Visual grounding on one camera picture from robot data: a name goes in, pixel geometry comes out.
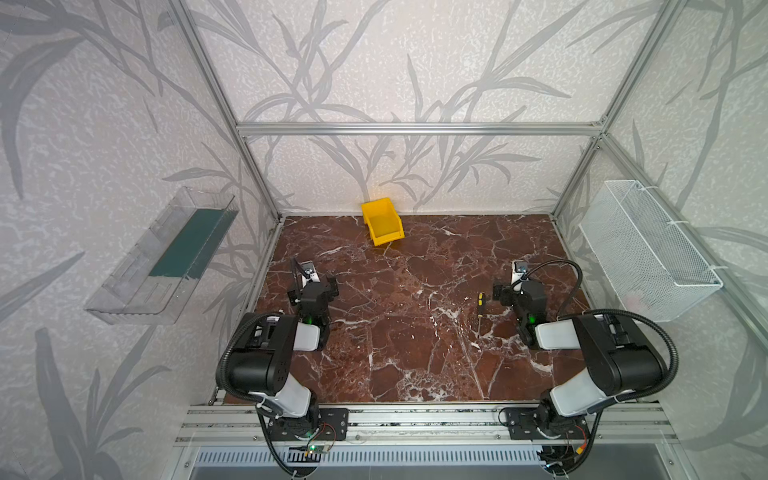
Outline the yellow black screwdriver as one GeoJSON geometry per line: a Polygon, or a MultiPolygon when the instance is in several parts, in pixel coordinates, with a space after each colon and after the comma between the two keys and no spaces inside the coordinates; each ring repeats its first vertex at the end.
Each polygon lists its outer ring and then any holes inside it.
{"type": "Polygon", "coordinates": [[[477,317],[476,333],[477,334],[480,334],[482,321],[485,315],[485,307],[486,307],[485,293],[479,292],[477,296],[477,307],[476,307],[476,317],[477,317]]]}

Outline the yellow plastic bin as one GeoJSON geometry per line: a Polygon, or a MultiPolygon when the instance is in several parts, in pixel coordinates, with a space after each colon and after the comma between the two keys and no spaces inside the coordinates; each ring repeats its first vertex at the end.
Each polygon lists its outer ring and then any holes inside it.
{"type": "Polygon", "coordinates": [[[382,198],[361,205],[363,220],[375,246],[401,240],[405,237],[400,216],[390,198],[382,198]]]}

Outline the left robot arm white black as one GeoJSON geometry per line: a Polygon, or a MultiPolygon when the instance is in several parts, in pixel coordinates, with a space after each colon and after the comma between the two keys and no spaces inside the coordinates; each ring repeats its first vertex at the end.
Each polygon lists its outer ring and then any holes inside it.
{"type": "Polygon", "coordinates": [[[291,374],[291,363],[295,352],[325,348],[329,304],[338,295],[335,277],[309,279],[289,292],[294,313],[244,315],[218,362],[217,387],[253,404],[270,439],[311,438],[320,432],[317,395],[291,374]]]}

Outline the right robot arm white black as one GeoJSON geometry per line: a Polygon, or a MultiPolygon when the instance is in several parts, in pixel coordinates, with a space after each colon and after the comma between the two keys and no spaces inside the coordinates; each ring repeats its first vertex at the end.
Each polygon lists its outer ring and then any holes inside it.
{"type": "Polygon", "coordinates": [[[544,393],[537,406],[501,411],[513,440],[570,440],[577,434],[588,440],[588,416],[663,390],[679,368],[666,332],[633,312],[599,309],[548,321],[543,284],[523,278],[496,282],[492,299],[514,310],[528,347],[578,350],[585,362],[579,373],[544,393]]]}

